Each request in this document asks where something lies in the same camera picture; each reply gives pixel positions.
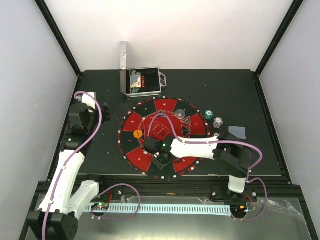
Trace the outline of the orange round button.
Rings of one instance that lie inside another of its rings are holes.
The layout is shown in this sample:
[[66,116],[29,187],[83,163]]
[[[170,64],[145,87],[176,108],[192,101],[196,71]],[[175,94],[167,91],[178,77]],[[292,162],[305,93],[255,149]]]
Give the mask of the orange round button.
[[137,129],[133,132],[133,136],[136,138],[136,139],[140,139],[142,138],[144,135],[143,131],[140,130],[140,129]]

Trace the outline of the black triangular token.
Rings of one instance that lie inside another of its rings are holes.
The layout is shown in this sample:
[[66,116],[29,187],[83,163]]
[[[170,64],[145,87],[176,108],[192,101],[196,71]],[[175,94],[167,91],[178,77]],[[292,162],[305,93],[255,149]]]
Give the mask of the black triangular token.
[[190,116],[185,117],[184,119],[181,120],[181,122],[183,124],[188,125],[188,126],[192,126],[192,122],[191,122],[191,117]]

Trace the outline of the clear round dealer puck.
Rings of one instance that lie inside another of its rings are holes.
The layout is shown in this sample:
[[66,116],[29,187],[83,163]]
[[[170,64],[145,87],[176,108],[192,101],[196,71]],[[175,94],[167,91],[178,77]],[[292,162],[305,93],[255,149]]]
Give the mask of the clear round dealer puck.
[[177,109],[175,112],[174,112],[174,116],[177,118],[177,119],[184,119],[186,117],[186,111],[184,109]]

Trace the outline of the brown white chip stack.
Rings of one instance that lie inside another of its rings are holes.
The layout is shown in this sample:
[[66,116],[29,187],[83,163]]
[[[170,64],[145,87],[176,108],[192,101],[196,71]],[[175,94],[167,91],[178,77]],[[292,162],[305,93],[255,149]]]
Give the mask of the brown white chip stack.
[[213,135],[212,135],[213,137],[219,137],[220,136],[220,134],[218,133],[218,132],[215,132],[215,133],[213,133]]

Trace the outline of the purple white chip stack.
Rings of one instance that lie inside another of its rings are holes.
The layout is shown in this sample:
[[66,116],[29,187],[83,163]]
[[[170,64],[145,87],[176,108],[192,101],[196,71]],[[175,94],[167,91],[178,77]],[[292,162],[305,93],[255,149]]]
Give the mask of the purple white chip stack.
[[215,119],[214,119],[214,122],[213,122],[213,127],[215,128],[215,129],[219,129],[222,125],[223,125],[223,120],[222,120],[222,118],[220,118],[220,117],[216,117]]

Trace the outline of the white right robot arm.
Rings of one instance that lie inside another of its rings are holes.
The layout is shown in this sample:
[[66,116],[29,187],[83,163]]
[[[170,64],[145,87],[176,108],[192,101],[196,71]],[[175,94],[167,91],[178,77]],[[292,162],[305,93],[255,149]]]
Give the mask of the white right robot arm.
[[259,154],[259,162],[263,157],[260,149],[229,132],[208,138],[168,136],[164,140],[158,140],[148,136],[143,150],[153,154],[153,158],[162,167],[172,163],[174,159],[183,158],[202,158],[218,162],[227,171],[227,195],[234,202],[240,201],[246,195],[245,186],[255,166],[251,164],[253,151]]

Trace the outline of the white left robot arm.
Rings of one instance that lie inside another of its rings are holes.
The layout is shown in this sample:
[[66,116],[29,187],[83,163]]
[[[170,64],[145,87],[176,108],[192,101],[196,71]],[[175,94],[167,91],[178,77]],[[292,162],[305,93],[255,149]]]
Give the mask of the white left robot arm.
[[110,120],[108,106],[99,105],[95,92],[78,91],[74,98],[77,101],[68,113],[71,132],[58,155],[49,189],[39,207],[27,216],[27,223],[38,240],[73,240],[91,200],[101,200],[108,192],[106,185],[94,180],[83,181],[73,192],[93,138],[103,122]]

